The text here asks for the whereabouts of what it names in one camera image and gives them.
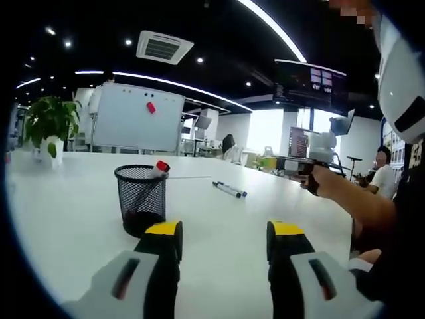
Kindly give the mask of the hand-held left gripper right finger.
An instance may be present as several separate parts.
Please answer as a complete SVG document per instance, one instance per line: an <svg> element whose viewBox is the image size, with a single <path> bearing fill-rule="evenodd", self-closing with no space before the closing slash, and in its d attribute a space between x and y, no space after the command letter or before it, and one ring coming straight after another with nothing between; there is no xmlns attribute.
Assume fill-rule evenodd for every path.
<svg viewBox="0 0 425 319"><path fill-rule="evenodd" d="M355 276L303 229L277 220L266 227L268 281L274 318L378 318L384 305L357 290Z"/></svg>

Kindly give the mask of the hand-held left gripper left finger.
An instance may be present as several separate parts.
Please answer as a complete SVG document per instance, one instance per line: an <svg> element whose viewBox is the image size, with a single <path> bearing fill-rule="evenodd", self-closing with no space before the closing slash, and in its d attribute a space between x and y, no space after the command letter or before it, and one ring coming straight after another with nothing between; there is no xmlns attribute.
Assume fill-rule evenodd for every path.
<svg viewBox="0 0 425 319"><path fill-rule="evenodd" d="M62 308L71 318L174 318L183 224L150 226L132 251L103 266L89 289Z"/></svg>

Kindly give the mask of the person's right hand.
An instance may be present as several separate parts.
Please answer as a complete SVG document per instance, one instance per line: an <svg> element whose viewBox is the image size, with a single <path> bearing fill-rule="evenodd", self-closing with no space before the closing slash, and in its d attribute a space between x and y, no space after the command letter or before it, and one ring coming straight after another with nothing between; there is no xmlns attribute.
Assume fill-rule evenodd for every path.
<svg viewBox="0 0 425 319"><path fill-rule="evenodd" d="M331 189L335 174L322 165L313 165L306 180L301 182L301 188L318 197L326 197Z"/></svg>

